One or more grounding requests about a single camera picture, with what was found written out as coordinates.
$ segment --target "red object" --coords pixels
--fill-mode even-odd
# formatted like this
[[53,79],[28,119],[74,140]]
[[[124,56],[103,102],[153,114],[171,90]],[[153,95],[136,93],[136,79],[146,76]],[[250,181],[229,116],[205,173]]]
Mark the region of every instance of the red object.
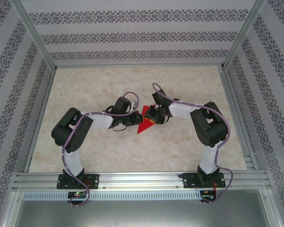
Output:
[[145,114],[146,114],[146,111],[148,111],[150,107],[145,105],[143,106],[143,111],[142,111],[142,116],[143,116],[143,122],[139,124],[139,127],[138,127],[138,132],[137,134],[139,134],[140,132],[148,129],[149,127],[153,126],[155,123],[151,122],[150,120],[144,118]]

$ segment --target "black mounting plate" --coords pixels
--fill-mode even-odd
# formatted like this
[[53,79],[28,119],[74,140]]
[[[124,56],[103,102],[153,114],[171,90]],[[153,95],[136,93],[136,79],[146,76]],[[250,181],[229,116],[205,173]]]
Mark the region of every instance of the black mounting plate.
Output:
[[[84,174],[83,183],[85,183],[89,189],[98,189],[99,174]],[[82,184],[80,184],[79,187],[74,187],[73,184],[67,185],[65,183],[65,175],[60,174],[58,177],[57,189],[85,189],[85,187]]]
[[208,181],[205,185],[201,183],[198,179],[198,173],[184,173],[179,175],[180,178],[183,178],[184,188],[213,188],[214,182],[216,182],[217,188],[225,188],[225,178],[223,173],[218,173],[217,176]]

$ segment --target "damask wall panel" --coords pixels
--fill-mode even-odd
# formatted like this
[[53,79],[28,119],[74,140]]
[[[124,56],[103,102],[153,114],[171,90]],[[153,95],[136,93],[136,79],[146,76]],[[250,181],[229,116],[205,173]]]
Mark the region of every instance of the damask wall panel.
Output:
[[0,0],[0,214],[26,163],[52,74],[10,3]]
[[284,0],[264,4],[228,73],[284,219]]
[[23,1],[58,66],[222,63],[254,1]]

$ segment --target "beige tile surface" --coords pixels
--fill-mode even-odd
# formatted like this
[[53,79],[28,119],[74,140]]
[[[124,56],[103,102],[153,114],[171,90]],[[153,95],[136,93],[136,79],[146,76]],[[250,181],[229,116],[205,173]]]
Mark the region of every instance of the beige tile surface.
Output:
[[[231,138],[220,151],[219,164],[246,169],[237,134],[216,67],[58,69],[38,136],[30,172],[61,172],[61,149],[51,131],[70,107],[83,112],[102,111],[127,91],[140,97],[138,110],[152,105],[151,84],[161,85],[171,98],[205,104],[215,102],[231,126]],[[191,121],[171,118],[137,134],[138,126],[122,132],[90,130],[80,148],[87,172],[196,170],[203,145]]]

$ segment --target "enclosure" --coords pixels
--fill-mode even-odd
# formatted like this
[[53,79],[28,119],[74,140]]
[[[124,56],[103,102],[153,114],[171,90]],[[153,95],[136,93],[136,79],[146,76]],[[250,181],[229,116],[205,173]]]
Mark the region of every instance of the enclosure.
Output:
[[[203,146],[172,117],[139,134],[89,130],[80,159],[97,188],[71,207],[52,129],[69,108],[103,111],[127,91],[141,113],[153,82],[217,104],[229,189],[209,205],[201,195],[216,188],[185,187]],[[284,226],[284,0],[0,0],[0,226],[32,223]]]

